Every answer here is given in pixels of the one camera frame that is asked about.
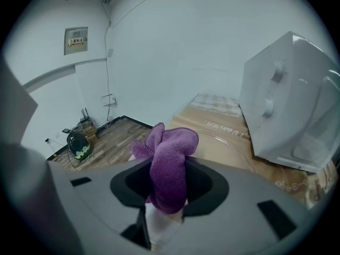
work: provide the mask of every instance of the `black opening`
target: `black opening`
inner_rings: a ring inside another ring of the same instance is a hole
[[[90,182],[91,179],[88,178],[88,177],[81,177],[81,178],[77,178],[75,180],[71,180],[71,184],[72,186],[78,186],[78,185],[81,185],[81,184],[85,184],[85,183],[88,183]]]
[[[296,229],[296,225],[290,220],[280,207],[272,200],[258,203],[257,206],[265,216],[277,237],[281,240]]]
[[[77,151],[80,151],[82,149],[82,146],[81,146],[81,143],[79,140],[77,139],[74,139],[71,141],[71,148],[73,150],[77,150]]]
[[[188,205],[183,217],[210,214],[228,196],[229,184],[215,170],[190,159],[185,163],[185,172]]]
[[[151,192],[150,167],[152,158],[115,175],[110,189],[125,206],[143,208]]]

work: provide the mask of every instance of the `wire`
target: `wire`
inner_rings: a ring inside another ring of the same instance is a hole
[[[85,130],[83,129],[82,124],[79,124],[79,125],[78,125],[78,129],[80,130],[80,133],[81,133],[81,134],[84,134],[84,135],[85,135]]]
[[[80,169],[81,167],[85,166],[85,165],[89,162],[89,158],[90,158],[90,155],[87,156],[87,161],[86,161],[86,163],[84,163],[82,166],[79,166],[79,167],[76,168],[74,171],[76,171],[76,170]]]
[[[113,27],[112,29],[114,29],[126,16],[128,16],[130,14],[131,11],[133,11],[136,7],[140,6],[142,3],[144,3],[146,0],[143,0],[142,2],[140,2],[138,5],[136,5],[135,7],[133,7],[129,12],[127,12],[126,15],[124,15]]]
[[[55,143],[57,143],[58,145],[61,145],[61,146],[64,146],[63,144],[61,144],[61,143],[58,143],[58,142],[56,142],[55,140],[52,140],[52,139],[50,139],[50,138],[48,138],[50,141],[52,141],[52,142],[55,142]]]
[[[73,163],[71,162],[71,160],[70,160],[70,156],[69,155],[71,155],[74,159],[75,159],[75,157],[72,155],[72,153],[70,153],[69,151],[67,152],[67,157],[68,157],[68,159],[69,159],[69,162],[70,162],[70,164],[74,167],[74,168],[76,168],[78,165],[80,165],[80,163],[81,163],[81,160],[78,162],[78,164],[76,165],[76,166],[74,166],[73,165]]]
[[[106,35],[108,32],[108,29],[110,28],[111,25],[111,20],[109,18],[109,16],[106,13],[106,10],[103,6],[103,4],[101,4],[101,6],[103,7],[103,10],[108,18],[108,27],[106,29],[106,33],[104,36],[104,43],[105,43],[105,56],[106,56],[106,74],[107,74],[107,92],[108,92],[108,111],[107,111],[107,116],[106,116],[106,123],[104,124],[105,128],[108,128],[111,125],[111,122],[113,121],[113,118],[110,116],[110,108],[111,108],[111,97],[110,97],[110,87],[109,87],[109,77],[108,77],[108,67],[107,67],[107,49],[106,49]]]
[[[97,123],[96,120],[94,120],[92,117],[90,117],[90,120],[91,120],[91,121],[94,121],[94,122],[97,124],[97,128],[99,128],[99,125],[98,125],[98,123]]]
[[[57,155],[52,161],[56,161],[57,160],[57,158],[59,158],[59,157],[64,157],[64,156],[67,156],[68,154],[65,154],[65,155]]]
[[[53,147],[52,147],[52,146],[49,144],[49,142],[47,142],[47,144],[48,144],[48,146],[49,146],[49,147],[51,147],[51,149],[52,149],[53,153],[55,153],[55,151],[54,151]]]

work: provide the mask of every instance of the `knob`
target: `knob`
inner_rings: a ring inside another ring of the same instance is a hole
[[[274,71],[273,76],[271,77],[271,80],[279,83],[283,76],[283,64],[282,62],[275,62],[274,67],[275,67],[275,71]]]
[[[274,103],[272,100],[265,98],[263,100],[263,113],[264,118],[270,118],[274,111]]]

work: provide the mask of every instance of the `cardboard box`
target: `cardboard box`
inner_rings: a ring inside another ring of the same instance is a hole
[[[96,134],[92,134],[90,136],[87,136],[87,140],[93,146],[98,141],[98,138],[97,138]]]
[[[97,129],[93,125],[88,125],[86,127],[83,127],[83,130],[84,130],[86,136],[91,136],[91,135],[97,133]]]

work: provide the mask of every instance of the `electrical panel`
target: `electrical panel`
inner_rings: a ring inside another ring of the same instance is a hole
[[[88,28],[65,29],[64,55],[87,51]]]

